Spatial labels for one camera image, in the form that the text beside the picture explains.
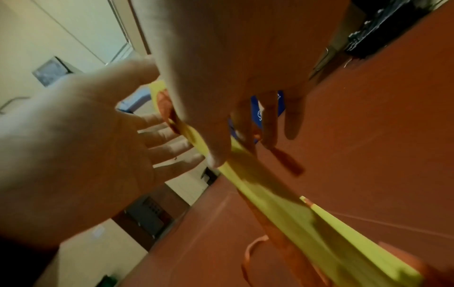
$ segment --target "finger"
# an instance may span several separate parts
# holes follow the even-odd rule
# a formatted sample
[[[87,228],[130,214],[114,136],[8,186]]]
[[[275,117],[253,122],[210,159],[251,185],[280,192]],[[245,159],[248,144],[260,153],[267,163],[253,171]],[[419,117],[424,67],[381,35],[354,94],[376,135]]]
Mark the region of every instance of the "finger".
[[[159,71],[154,58],[130,59],[85,74],[90,89],[101,101],[116,104],[142,85],[156,80]]]
[[[223,165],[231,150],[228,120],[199,125],[194,128],[199,132],[210,151],[207,156],[208,165],[213,168]]]
[[[304,84],[283,90],[285,102],[285,136],[287,139],[294,139],[299,133],[301,124],[304,119],[304,108],[306,95],[304,93]]]
[[[171,165],[164,165],[155,168],[155,184],[160,184],[171,180],[179,175],[182,175],[191,169],[198,166],[205,157],[201,154],[196,154],[189,159],[179,161]]]
[[[267,149],[272,149],[278,143],[278,94],[276,91],[270,91],[257,95],[257,99],[263,106],[262,144]]]
[[[241,101],[230,114],[238,142],[255,155],[252,130],[251,100]]]
[[[132,124],[136,127],[136,130],[144,130],[146,128],[156,126],[164,122],[161,115],[158,113],[151,113],[144,116],[138,116],[133,113],[120,113],[122,114],[123,118],[125,118],[129,122],[132,122]]]
[[[178,138],[180,135],[174,133],[170,128],[165,128],[158,131],[145,131],[139,133],[141,141],[148,148],[162,146],[169,141]]]
[[[180,154],[190,150],[192,147],[192,144],[190,144],[188,140],[184,139],[171,145],[151,148],[148,150],[148,157],[150,158],[151,163],[155,165],[175,158]]]

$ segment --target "hand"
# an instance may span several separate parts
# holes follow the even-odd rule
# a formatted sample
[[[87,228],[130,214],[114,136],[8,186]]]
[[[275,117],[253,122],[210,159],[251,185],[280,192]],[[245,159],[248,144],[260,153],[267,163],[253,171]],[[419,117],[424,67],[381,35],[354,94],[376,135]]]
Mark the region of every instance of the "hand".
[[[112,217],[140,195],[197,166],[172,165],[191,145],[162,123],[115,105],[158,77],[153,59],[69,75],[0,118],[0,234],[51,247]]]
[[[240,142],[253,149],[253,95],[264,107],[265,147],[277,143],[280,89],[287,108],[285,134],[296,137],[304,115],[304,85],[346,3],[133,1],[176,113],[202,135],[214,167],[230,152],[229,116]]]

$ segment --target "left hand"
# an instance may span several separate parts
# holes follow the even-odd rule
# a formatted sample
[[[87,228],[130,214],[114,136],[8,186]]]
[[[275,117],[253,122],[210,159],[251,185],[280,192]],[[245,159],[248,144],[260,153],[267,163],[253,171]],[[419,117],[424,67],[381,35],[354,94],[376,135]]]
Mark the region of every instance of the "left hand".
[[[0,235],[52,247],[112,217],[154,186],[202,160],[172,165],[191,145],[162,123],[115,105],[159,75],[154,59],[127,60],[69,75],[0,118]]]

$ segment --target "right hand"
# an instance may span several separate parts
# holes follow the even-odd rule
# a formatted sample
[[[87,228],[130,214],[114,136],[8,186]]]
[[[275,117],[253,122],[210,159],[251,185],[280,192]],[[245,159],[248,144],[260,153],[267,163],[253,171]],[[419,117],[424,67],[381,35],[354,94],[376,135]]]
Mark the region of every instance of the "right hand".
[[[329,40],[324,34],[311,35],[317,44],[307,43],[303,32],[331,27],[325,24],[327,18],[340,14],[336,8],[342,1],[323,5],[315,0],[133,2],[176,113],[207,143],[210,166],[222,165],[229,155],[229,117],[240,142],[253,150],[253,95],[264,107],[265,147],[277,143],[280,89],[287,107],[285,135],[296,137],[304,116],[304,84]],[[311,17],[322,13],[320,19]]]

